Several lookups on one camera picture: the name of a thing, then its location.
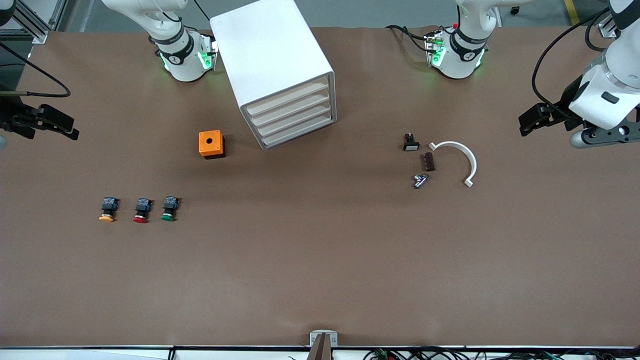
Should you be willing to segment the yellow push button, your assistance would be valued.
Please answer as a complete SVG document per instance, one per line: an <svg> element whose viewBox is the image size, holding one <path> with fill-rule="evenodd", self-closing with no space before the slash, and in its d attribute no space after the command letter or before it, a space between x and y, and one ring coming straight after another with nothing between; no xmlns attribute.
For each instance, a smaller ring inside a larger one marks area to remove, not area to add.
<svg viewBox="0 0 640 360"><path fill-rule="evenodd" d="M120 207L120 200L116 197L108 196L103 198L101 206L101 215L99 221L103 223L112 223L115 221L115 214Z"/></svg>

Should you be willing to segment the red push button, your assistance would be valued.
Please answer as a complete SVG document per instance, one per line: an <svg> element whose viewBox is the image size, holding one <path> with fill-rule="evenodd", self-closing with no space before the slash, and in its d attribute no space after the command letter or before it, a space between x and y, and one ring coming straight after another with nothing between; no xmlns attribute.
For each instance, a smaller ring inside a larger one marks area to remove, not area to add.
<svg viewBox="0 0 640 360"><path fill-rule="evenodd" d="M135 215L132 221L138 224L146 224L149 221L149 214L153 209L153 201L148 198L141 197L135 203Z"/></svg>

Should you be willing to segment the green push button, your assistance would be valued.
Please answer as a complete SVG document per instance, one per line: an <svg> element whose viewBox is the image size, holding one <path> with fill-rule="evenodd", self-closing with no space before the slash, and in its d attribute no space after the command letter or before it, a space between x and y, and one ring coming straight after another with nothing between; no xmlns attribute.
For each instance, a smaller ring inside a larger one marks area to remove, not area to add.
<svg viewBox="0 0 640 360"><path fill-rule="evenodd" d="M166 222L173 222L176 220L176 212L179 209L180 198L176 196L167 196L164 200L162 206L162 215L160 215L160 219Z"/></svg>

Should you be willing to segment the orange box with hole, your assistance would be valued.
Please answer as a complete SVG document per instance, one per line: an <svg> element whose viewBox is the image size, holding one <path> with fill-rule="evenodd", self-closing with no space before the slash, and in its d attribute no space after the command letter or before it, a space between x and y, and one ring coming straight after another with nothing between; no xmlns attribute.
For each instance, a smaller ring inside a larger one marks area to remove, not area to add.
<svg viewBox="0 0 640 360"><path fill-rule="evenodd" d="M218 129L199 132L198 152L207 160L225 158L227 156L226 138L223 133Z"/></svg>

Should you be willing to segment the white curved bracket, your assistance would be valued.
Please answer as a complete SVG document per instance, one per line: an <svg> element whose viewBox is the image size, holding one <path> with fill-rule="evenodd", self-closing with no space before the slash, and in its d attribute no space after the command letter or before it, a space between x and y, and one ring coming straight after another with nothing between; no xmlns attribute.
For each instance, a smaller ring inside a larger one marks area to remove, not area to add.
<svg viewBox="0 0 640 360"><path fill-rule="evenodd" d="M475 156L475 154L473 153L473 151L466 145L457 142L457 141L442 141L439 143L434 143L434 142L430 142L429 143L429 148L432 151L436 151L439 150L440 148L453 148L455 150L458 150L460 152L462 152L469 164L470 164L470 173L467 175L467 177L464 179L463 183L468 187L471 188L474 186L474 177L477 174L478 171L478 160Z"/></svg>

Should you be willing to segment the aluminium frame profile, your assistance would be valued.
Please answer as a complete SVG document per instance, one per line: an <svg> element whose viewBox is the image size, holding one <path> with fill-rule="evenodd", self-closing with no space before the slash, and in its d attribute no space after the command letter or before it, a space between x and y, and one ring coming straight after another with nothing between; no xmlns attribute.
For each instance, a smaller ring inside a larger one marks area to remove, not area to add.
<svg viewBox="0 0 640 360"><path fill-rule="evenodd" d="M607 13L606 17L597 23L597 29L603 39L617 39L620 36L620 30L611 13Z"/></svg>
<svg viewBox="0 0 640 360"><path fill-rule="evenodd" d="M44 44L62 28L70 0L0 0L0 40Z"/></svg>

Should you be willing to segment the metal base connector bracket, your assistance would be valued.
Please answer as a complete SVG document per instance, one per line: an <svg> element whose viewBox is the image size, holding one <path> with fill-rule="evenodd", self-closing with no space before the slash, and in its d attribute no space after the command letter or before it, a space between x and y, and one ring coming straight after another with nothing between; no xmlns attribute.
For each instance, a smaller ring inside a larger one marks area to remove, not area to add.
<svg viewBox="0 0 640 360"><path fill-rule="evenodd" d="M439 68L446 55L445 31L434 30L423 36L425 53L430 68Z"/></svg>
<svg viewBox="0 0 640 360"><path fill-rule="evenodd" d="M218 43L213 35L199 34L198 59L204 71L215 69L218 56Z"/></svg>

